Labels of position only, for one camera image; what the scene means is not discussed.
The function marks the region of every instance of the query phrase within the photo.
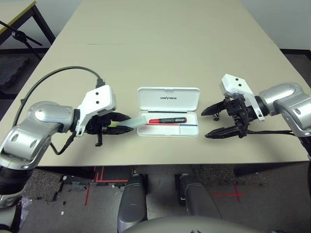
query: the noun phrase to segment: black cable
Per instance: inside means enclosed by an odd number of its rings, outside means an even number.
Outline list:
[[[62,154],[62,153],[67,149],[67,147],[73,142],[74,137],[75,137],[76,135],[77,135],[77,132],[76,132],[76,131],[72,132],[72,135],[67,139],[67,142],[65,143],[65,145],[63,146],[63,148],[62,148],[59,152],[57,151],[56,147],[55,147],[55,146],[53,145],[53,143],[51,142],[51,143],[50,143],[50,146],[52,147],[54,153],[57,154],[57,155]]]
[[[104,80],[99,76],[98,73],[96,73],[95,71],[89,69],[89,68],[86,68],[86,67],[79,67],[79,66],[70,66],[70,67],[63,67],[63,68],[60,68],[60,69],[57,69],[57,70],[54,70],[52,71],[51,73],[48,73],[47,75],[45,75],[43,78],[41,78],[38,82],[35,83],[35,85],[33,85],[33,87],[28,91],[27,95],[25,96],[24,99],[21,100],[21,104],[19,106],[19,109],[15,115],[15,118],[14,118],[14,122],[13,122],[13,127],[17,125],[17,122],[18,122],[18,119],[19,119],[19,116],[21,114],[21,111],[23,110],[27,100],[29,99],[30,95],[33,93],[33,91],[43,82],[45,81],[46,79],[48,79],[50,76],[54,75],[54,74],[57,74],[61,71],[64,71],[64,70],[68,70],[68,69],[83,69],[83,70],[86,70],[92,74],[94,74],[96,77],[97,77],[97,83],[96,83],[96,88],[98,87],[101,87],[101,86],[104,86],[105,85],[105,82]],[[72,133],[72,135],[67,139],[67,142],[65,143],[65,145],[63,146],[63,148],[58,152],[56,147],[53,145],[53,143],[51,142],[50,143],[50,146],[52,147],[53,151],[55,152],[55,154],[57,155],[60,155],[62,154],[66,149],[67,147],[73,142],[73,139],[74,137],[76,136],[76,132],[74,131]]]
[[[275,131],[271,131],[271,130],[251,131],[251,130],[247,130],[247,134],[287,134],[287,135],[295,136],[295,134],[293,134],[293,132],[291,130],[275,130]]]
[[[105,85],[105,82],[103,81],[103,79],[99,76],[98,73],[96,73],[95,71],[89,69],[89,68],[86,68],[86,67],[78,67],[78,66],[71,66],[71,67],[63,67],[63,68],[60,68],[60,69],[57,69],[57,70],[54,70],[52,71],[51,73],[47,74],[46,76],[44,76],[43,78],[41,78],[38,82],[36,82],[35,85],[33,85],[33,87],[28,91],[27,95],[25,96],[24,99],[21,100],[21,104],[20,104],[20,107],[16,113],[16,116],[15,116],[15,119],[14,119],[14,122],[13,122],[13,127],[17,125],[17,121],[18,121],[18,118],[21,114],[21,111],[23,110],[28,98],[30,97],[30,95],[33,93],[33,91],[43,82],[45,81],[47,78],[49,78],[50,76],[54,75],[54,74],[57,74],[58,72],[61,72],[61,71],[64,71],[64,70],[68,70],[68,69],[83,69],[83,70],[86,70],[92,74],[94,74],[96,77],[97,77],[97,84],[96,84],[96,88],[100,87],[100,86],[103,86]]]

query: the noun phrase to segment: wall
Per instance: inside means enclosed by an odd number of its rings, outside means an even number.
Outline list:
[[[281,49],[311,50],[311,0],[240,0]]]
[[[55,36],[60,33],[81,2],[81,0],[36,1],[39,11]],[[240,2],[279,48],[311,49],[311,0],[240,0]],[[20,29],[41,42],[44,48],[50,46],[33,19],[29,19]],[[25,46],[12,38],[0,45],[0,49],[12,48],[25,48]]]
[[[21,1],[21,0],[0,0],[0,2],[8,1]],[[36,6],[40,13],[44,17],[48,26],[51,28],[55,36],[57,36],[63,29],[67,21],[72,16],[73,12],[79,6],[81,0],[36,0]],[[35,40],[43,44],[42,48],[50,47],[50,43],[42,33],[33,18],[25,22],[20,28],[21,31],[25,32],[28,36],[33,37]],[[39,48],[40,46],[30,42],[30,44]],[[16,41],[13,38],[9,38],[2,45],[0,49],[19,49],[26,48],[24,44]]]

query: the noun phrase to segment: white plastic case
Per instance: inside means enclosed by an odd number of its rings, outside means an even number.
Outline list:
[[[196,110],[200,89],[196,87],[140,87],[137,90],[139,116],[150,119],[186,117],[187,122],[170,125],[143,125],[137,128],[140,136],[197,137],[199,134]]]

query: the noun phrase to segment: table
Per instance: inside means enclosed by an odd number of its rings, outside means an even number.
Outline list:
[[[0,3],[0,20],[18,29],[29,18],[33,17],[44,35],[52,44],[55,36],[35,5],[36,1],[15,1]],[[12,31],[0,25],[0,45],[11,36]]]
[[[140,137],[135,131],[76,138],[65,153],[51,148],[40,166],[108,166],[146,164],[228,164],[306,161],[297,138],[288,135],[249,135],[243,139],[212,140],[207,132],[233,125],[200,116],[223,96],[224,74],[247,80],[254,93],[279,82],[296,82],[309,93],[302,77],[238,0],[85,0],[29,78],[0,122],[0,139],[31,86],[60,67],[85,66],[98,72],[114,89],[117,112],[138,116],[137,89],[141,86],[199,87],[197,138]],[[25,109],[38,101],[77,107],[95,86],[82,70],[59,73],[46,80],[30,97]],[[20,119],[25,117],[23,111]],[[284,130],[281,116],[254,121],[251,130]],[[55,134],[60,149],[69,134]]]

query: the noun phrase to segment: red pen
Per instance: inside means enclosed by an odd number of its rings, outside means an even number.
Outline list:
[[[149,120],[150,124],[168,124],[168,123],[186,123],[187,118],[177,117],[177,118],[162,118],[162,119],[151,119]]]

